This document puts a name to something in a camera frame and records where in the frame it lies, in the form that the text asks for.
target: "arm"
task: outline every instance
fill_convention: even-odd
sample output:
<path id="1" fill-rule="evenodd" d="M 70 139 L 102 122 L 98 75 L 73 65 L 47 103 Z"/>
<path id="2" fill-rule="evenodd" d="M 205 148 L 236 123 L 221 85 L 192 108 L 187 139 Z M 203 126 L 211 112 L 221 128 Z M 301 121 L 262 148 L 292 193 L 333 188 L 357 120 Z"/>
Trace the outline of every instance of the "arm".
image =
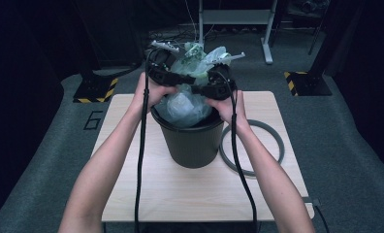
<path id="1" fill-rule="evenodd" d="M 231 123 L 232 103 L 230 98 L 224 101 L 208 99 L 207 103 L 218 110 L 223 120 Z M 252 131 L 246 119 L 243 93 L 240 90 L 237 92 L 236 111 L 237 135 L 249 156 L 256 179 L 279 232 L 314 232 L 301 194 Z"/>
<path id="2" fill-rule="evenodd" d="M 102 212 L 141 121 L 144 83 L 145 76 L 142 73 L 127 112 L 81 170 L 69 197 L 59 232 L 102 232 Z M 165 94 L 175 92 L 175 87 L 164 87 L 149 81 L 148 109 L 159 103 Z"/>

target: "plastic bag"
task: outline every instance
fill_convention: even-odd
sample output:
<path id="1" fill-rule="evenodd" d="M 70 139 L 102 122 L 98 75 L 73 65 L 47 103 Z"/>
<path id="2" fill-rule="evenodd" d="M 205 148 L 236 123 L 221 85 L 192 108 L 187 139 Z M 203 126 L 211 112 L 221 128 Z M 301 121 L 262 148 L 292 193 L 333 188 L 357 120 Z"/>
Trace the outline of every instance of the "plastic bag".
<path id="1" fill-rule="evenodd" d="M 175 61 L 171 72 L 196 78 L 195 85 L 208 83 L 208 70 L 214 66 L 208 63 L 230 55 L 225 47 L 206 54 L 197 43 L 186 43 L 185 49 L 185 55 Z M 179 93 L 168 95 L 155 106 L 161 118 L 177 127 L 190 127 L 210 115 L 212 107 L 205 103 L 206 97 L 193 94 L 188 84 L 179 85 L 178 89 Z"/>
<path id="2" fill-rule="evenodd" d="M 205 97 L 192 94 L 188 84 L 178 86 L 179 92 L 164 97 L 155 106 L 159 116 L 179 128 L 190 127 L 209 116 L 212 107 L 205 103 Z"/>

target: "metal stand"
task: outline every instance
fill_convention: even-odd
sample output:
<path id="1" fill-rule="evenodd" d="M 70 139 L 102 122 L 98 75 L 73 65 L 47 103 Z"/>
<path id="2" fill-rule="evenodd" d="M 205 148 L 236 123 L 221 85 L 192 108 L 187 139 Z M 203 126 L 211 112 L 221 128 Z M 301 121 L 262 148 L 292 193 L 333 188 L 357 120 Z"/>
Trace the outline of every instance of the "metal stand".
<path id="1" fill-rule="evenodd" d="M 204 24 L 264 24 L 267 25 L 265 38 L 262 38 L 265 61 L 273 64 L 269 37 L 273 24 L 277 0 L 273 0 L 268 10 L 204 10 L 203 0 L 199 0 L 199 43 L 204 44 Z"/>

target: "wooden table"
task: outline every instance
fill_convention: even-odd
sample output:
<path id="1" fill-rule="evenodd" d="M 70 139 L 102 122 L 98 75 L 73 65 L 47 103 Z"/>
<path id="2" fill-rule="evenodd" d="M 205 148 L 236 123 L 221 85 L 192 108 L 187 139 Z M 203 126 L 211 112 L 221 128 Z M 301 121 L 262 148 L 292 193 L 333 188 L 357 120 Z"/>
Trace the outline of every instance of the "wooden table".
<path id="1" fill-rule="evenodd" d="M 117 94 L 113 97 L 93 152 L 118 124 L 132 96 L 132 94 Z M 285 145 L 285 157 L 281 165 L 301 196 L 308 197 L 304 179 L 273 94 L 268 91 L 246 91 L 244 97 L 247 117 L 263 121 L 281 136 Z M 261 128 L 255 126 L 253 128 L 268 150 L 277 158 L 279 148 L 273 136 Z M 140 129 L 141 127 L 138 128 L 104 210 L 103 222 L 134 220 Z M 223 142 L 226 154 L 233 161 L 231 146 L 228 147 L 231 145 L 230 136 L 225 137 Z M 238 142 L 238 152 L 242 168 L 251 170 L 240 142 Z M 255 199 L 258 220 L 273 220 L 256 180 L 254 178 L 246 180 Z M 306 203 L 306 207 L 310 217 L 313 217 L 312 205 Z M 219 154 L 208 166 L 198 169 L 184 168 L 174 162 L 160 125 L 149 114 L 146 125 L 139 219 L 140 221 L 166 222 L 250 221 L 252 209 L 239 175 L 224 163 Z"/>

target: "bucket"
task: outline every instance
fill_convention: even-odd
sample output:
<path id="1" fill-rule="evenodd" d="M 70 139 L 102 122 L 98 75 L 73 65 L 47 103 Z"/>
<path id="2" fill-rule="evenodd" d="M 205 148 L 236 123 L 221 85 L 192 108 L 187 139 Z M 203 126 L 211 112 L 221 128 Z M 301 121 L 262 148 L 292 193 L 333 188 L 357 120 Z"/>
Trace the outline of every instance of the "bucket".
<path id="1" fill-rule="evenodd" d="M 216 109 L 194 126 L 178 128 L 159 116 L 155 108 L 150 110 L 160 124 L 172 159 L 186 168 L 201 168 L 216 157 L 220 145 L 223 120 Z"/>

